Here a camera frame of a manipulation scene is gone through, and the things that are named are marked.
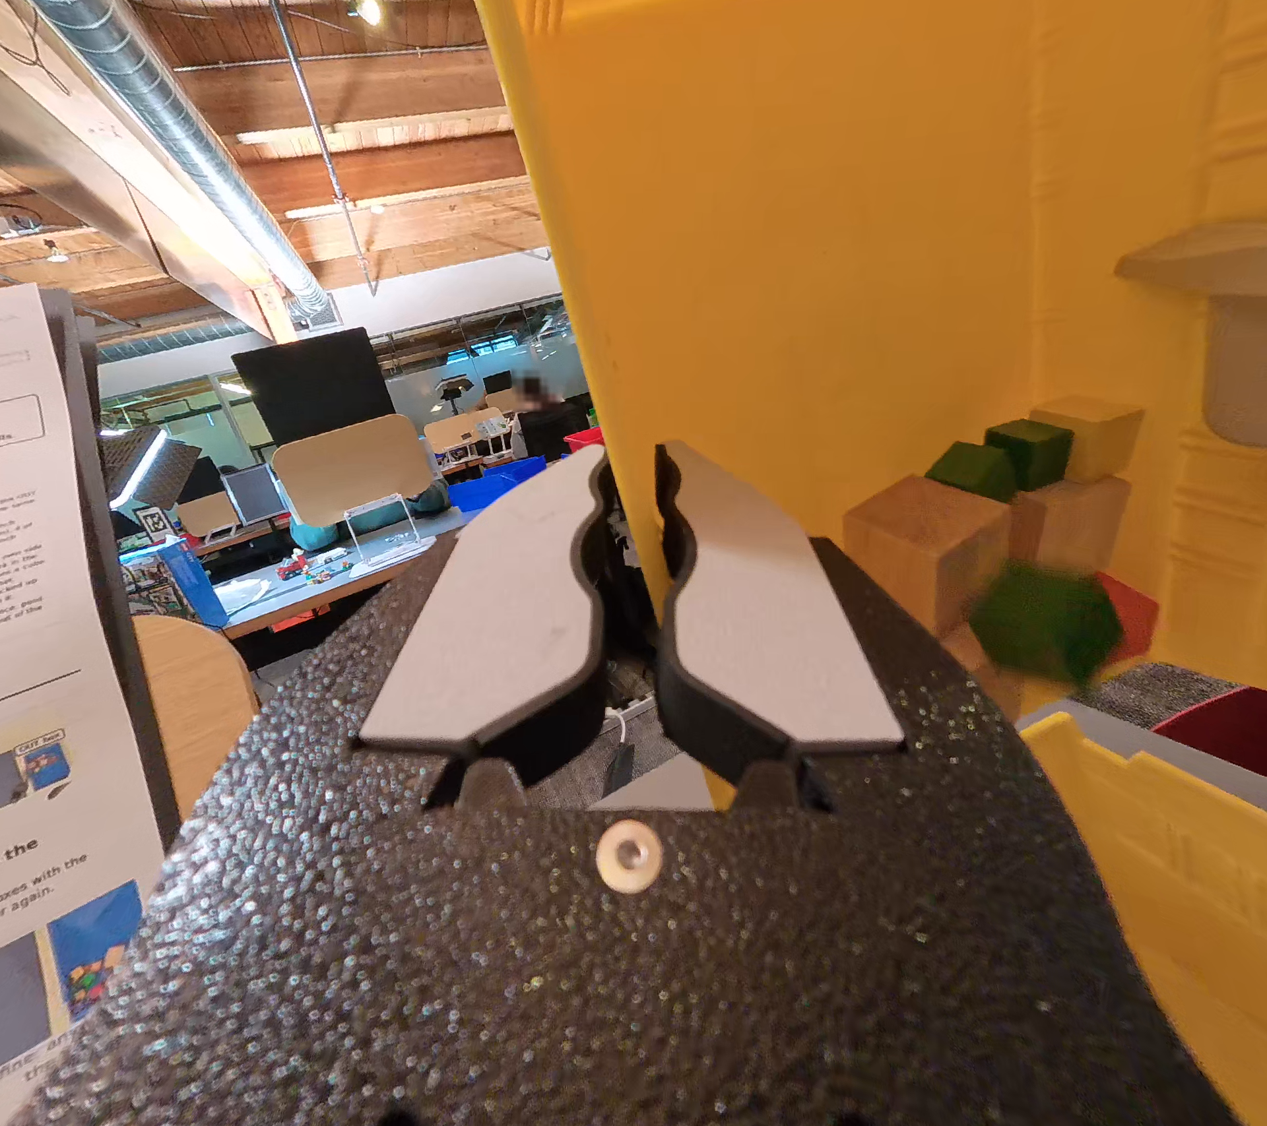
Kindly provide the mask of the small beige board on stand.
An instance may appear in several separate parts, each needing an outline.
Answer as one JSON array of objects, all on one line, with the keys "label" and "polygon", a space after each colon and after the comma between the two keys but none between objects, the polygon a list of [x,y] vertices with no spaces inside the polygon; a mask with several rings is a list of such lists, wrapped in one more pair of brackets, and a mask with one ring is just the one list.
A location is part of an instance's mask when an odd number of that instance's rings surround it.
[{"label": "small beige board on stand", "polygon": [[493,461],[510,452],[512,421],[491,406],[443,417],[423,428],[439,467]]}]

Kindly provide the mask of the silver air duct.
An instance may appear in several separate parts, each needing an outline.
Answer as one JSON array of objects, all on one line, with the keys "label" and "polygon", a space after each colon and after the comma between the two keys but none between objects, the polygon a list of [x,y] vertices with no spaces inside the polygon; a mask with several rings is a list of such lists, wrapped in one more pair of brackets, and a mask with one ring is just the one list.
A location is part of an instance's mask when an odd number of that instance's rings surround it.
[{"label": "silver air duct", "polygon": [[248,187],[128,0],[26,1],[191,179],[263,270],[306,304],[317,306],[326,291]]}]

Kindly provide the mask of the yellow plastic box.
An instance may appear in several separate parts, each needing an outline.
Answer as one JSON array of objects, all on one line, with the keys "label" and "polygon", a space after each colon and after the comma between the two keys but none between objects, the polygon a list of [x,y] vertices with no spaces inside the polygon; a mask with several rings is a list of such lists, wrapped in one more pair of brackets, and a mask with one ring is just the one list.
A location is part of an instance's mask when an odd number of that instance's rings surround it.
[{"label": "yellow plastic box", "polygon": [[[951,441],[1142,408],[1109,573],[1265,684],[1265,298],[1178,270],[1265,213],[1265,0],[477,0],[653,599],[681,439],[846,543]],[[469,1120],[1263,1124],[1265,810],[1068,712],[1018,732],[855,567],[903,710],[831,812],[653,825]]]}]

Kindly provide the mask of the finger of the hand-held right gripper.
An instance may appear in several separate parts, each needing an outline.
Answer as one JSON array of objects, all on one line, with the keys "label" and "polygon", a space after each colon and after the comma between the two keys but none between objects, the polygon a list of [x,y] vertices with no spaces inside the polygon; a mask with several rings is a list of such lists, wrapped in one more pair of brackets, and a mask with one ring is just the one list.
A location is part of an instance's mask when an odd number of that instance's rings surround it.
[{"label": "finger of the hand-held right gripper", "polygon": [[1265,443],[1265,224],[1191,226],[1124,254],[1117,276],[1207,300],[1202,417],[1233,445]]}]

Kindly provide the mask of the printed instruction sheet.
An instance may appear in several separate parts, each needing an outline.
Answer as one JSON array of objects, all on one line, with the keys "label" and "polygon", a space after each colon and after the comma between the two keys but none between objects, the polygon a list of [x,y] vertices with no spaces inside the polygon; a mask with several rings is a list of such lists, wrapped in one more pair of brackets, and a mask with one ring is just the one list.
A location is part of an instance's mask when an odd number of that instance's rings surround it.
[{"label": "printed instruction sheet", "polygon": [[2,287],[2,1122],[106,994],[163,843],[89,575],[67,387]]}]

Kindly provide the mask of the red box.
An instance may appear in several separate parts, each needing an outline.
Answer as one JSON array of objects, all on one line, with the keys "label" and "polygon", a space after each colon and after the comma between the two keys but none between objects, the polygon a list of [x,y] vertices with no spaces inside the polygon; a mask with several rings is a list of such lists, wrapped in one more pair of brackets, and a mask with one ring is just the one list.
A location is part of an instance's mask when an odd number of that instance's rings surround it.
[{"label": "red box", "polygon": [[1265,775],[1265,690],[1237,686],[1152,725],[1163,738]]}]

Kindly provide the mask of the pile of coloured wooden cubes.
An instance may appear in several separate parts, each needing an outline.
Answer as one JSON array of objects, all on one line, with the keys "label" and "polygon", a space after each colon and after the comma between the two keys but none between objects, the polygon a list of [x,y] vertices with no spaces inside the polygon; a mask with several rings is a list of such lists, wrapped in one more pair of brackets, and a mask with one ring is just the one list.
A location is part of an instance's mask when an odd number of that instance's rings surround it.
[{"label": "pile of coloured wooden cubes", "polygon": [[1159,604],[1111,575],[1142,406],[1065,395],[953,441],[844,515],[848,554],[1007,717],[1148,654]]}]

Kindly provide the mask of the long wooden desk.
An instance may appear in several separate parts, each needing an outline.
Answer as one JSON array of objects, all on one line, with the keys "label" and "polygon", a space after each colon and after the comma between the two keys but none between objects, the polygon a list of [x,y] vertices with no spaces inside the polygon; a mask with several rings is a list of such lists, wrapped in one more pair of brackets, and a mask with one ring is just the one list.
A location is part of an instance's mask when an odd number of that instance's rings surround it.
[{"label": "long wooden desk", "polygon": [[367,593],[397,578],[428,549],[426,541],[445,532],[460,530],[467,515],[458,508],[432,515],[412,530],[404,521],[373,530],[360,537],[358,545],[347,543],[345,554],[334,563],[349,563],[334,569],[326,580],[289,578],[280,580],[276,567],[259,567],[246,580],[265,580],[265,591],[252,602],[230,615],[221,634],[230,641],[248,634],[269,630],[293,617],[319,612],[343,599]]}]

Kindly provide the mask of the light wood panel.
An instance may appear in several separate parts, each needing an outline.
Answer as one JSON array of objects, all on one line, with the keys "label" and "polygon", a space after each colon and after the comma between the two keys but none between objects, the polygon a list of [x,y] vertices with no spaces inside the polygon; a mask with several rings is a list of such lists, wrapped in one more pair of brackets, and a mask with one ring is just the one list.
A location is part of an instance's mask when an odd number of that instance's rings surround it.
[{"label": "light wood panel", "polygon": [[131,617],[180,819],[258,714],[245,660],[222,632],[176,615]]}]

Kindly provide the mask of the black partition panel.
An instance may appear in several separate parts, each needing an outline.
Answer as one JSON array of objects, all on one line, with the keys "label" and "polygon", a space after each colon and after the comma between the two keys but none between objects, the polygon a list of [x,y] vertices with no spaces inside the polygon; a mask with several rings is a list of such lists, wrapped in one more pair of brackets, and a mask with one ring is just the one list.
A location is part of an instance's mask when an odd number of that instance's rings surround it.
[{"label": "black partition panel", "polygon": [[395,413],[362,326],[252,348],[232,361],[278,447]]}]

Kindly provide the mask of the dark grey board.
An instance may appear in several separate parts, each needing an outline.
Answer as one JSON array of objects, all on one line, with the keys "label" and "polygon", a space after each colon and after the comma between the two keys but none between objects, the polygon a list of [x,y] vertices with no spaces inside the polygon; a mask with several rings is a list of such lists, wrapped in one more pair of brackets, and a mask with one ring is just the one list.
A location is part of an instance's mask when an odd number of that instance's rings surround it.
[{"label": "dark grey board", "polygon": [[154,699],[141,662],[133,621],[118,565],[115,528],[106,495],[98,447],[96,348],[87,324],[72,309],[68,294],[37,289],[50,341],[67,395],[72,452],[78,478],[80,517],[87,565],[109,658],[126,704],[146,792],[163,849],[176,842],[182,816],[174,795]]}]

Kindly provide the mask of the large beige board on stand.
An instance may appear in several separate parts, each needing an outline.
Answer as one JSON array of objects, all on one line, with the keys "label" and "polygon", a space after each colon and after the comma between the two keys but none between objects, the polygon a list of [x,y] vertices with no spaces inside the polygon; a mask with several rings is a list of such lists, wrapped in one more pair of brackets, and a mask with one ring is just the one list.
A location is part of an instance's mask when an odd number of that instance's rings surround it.
[{"label": "large beige board on stand", "polygon": [[282,445],[269,467],[289,513],[310,524],[415,497],[443,478],[434,452],[400,413]]}]

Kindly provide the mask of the studio light panel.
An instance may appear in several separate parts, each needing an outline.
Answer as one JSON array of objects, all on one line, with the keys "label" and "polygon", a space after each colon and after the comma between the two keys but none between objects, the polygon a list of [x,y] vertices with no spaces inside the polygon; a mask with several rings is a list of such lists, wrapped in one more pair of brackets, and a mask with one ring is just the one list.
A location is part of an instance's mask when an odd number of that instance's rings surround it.
[{"label": "studio light panel", "polygon": [[182,500],[182,489],[200,456],[196,445],[172,439],[159,424],[100,430],[98,450],[107,506],[113,511],[133,502],[170,510]]}]

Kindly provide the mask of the metal ceiling rod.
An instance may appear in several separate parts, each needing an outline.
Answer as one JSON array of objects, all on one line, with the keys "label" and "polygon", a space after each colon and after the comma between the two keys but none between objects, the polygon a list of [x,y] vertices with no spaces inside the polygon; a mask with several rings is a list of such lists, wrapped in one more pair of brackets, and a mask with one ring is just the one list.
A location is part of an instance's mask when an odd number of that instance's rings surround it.
[{"label": "metal ceiling rod", "polygon": [[358,237],[350,200],[347,198],[345,189],[341,185],[337,168],[334,165],[334,155],[332,155],[328,142],[326,142],[326,137],[324,137],[323,122],[319,120],[313,96],[308,88],[306,72],[302,70],[302,61],[298,57],[297,42],[293,38],[291,20],[287,18],[287,11],[285,11],[282,0],[265,0],[265,1],[267,1],[271,14],[272,14],[274,25],[278,29],[278,35],[282,40],[282,50],[285,53],[285,63],[291,68],[298,98],[306,109],[308,124],[310,124],[310,129],[313,131],[313,137],[317,142],[317,152],[319,152],[323,165],[324,165],[324,172],[326,172],[326,178],[330,183],[334,204],[337,205],[341,218],[345,222],[345,229],[347,229],[347,235],[350,239],[350,246],[352,246],[352,254],[354,254],[354,261],[362,272],[362,280],[367,285],[369,294],[376,296],[376,280],[371,276],[369,257],[365,255],[365,250],[362,246],[362,239]]}]

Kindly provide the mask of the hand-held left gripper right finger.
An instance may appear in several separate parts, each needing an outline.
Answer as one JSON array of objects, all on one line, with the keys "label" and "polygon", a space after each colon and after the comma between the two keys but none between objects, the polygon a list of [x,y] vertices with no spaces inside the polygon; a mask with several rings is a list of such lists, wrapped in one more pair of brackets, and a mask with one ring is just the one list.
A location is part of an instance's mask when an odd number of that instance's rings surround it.
[{"label": "hand-held left gripper right finger", "polygon": [[733,786],[760,762],[899,751],[905,728],[799,523],[684,441],[656,447],[655,493],[668,738]]}]

